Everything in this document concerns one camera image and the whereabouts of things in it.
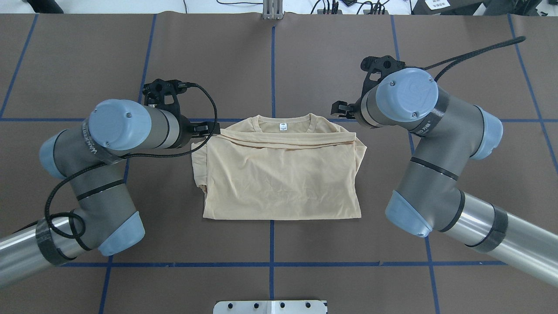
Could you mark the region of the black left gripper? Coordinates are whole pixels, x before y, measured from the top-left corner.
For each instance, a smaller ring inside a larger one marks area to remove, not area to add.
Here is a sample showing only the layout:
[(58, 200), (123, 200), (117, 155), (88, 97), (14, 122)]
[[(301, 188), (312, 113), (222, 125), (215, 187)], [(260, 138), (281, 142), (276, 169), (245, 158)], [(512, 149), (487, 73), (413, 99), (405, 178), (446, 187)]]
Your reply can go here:
[(181, 142), (189, 142), (192, 138), (212, 137), (221, 134), (221, 126), (217, 121), (192, 123), (187, 117), (181, 116)]

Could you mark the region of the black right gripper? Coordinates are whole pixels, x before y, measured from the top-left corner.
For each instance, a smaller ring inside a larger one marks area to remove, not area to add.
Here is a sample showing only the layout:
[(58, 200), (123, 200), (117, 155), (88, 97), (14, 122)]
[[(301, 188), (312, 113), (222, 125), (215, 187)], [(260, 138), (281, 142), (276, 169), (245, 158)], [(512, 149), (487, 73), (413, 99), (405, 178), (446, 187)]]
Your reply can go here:
[(347, 103), (345, 101), (336, 101), (331, 105), (332, 116), (338, 117), (339, 119), (361, 119), (360, 110), (361, 102), (357, 103)]

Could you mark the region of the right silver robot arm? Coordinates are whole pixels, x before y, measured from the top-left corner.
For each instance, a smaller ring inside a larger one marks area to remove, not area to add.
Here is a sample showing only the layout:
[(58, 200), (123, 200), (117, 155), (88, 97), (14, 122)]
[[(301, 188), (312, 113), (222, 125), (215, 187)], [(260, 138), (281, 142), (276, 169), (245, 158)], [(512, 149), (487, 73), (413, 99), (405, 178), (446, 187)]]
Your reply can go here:
[(449, 95), (419, 68), (397, 70), (331, 114), (369, 128), (400, 126), (420, 137), (385, 216), (417, 237), (438, 231), (468, 248), (557, 286), (557, 235), (458, 189), (470, 160), (488, 157), (504, 126), (481, 107)]

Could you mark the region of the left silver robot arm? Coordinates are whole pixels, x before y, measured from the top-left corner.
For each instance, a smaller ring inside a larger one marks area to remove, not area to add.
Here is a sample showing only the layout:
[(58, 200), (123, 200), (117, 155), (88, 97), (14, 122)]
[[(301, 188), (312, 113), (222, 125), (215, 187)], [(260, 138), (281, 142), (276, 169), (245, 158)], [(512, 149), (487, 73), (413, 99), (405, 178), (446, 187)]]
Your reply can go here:
[(60, 183), (41, 219), (1, 240), (1, 287), (94, 249), (110, 256), (140, 242), (145, 227), (119, 165), (144, 149), (180, 148), (218, 133), (216, 120), (191, 123), (161, 106), (108, 99), (80, 125), (45, 141), (40, 163)]

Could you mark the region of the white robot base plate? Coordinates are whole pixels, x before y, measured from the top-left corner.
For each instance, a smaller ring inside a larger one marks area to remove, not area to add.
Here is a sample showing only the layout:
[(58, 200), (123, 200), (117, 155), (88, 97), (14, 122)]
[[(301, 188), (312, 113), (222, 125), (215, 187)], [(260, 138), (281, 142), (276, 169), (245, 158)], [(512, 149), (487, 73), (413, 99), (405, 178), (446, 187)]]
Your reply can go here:
[(324, 300), (230, 300), (219, 301), (214, 314), (327, 314)]

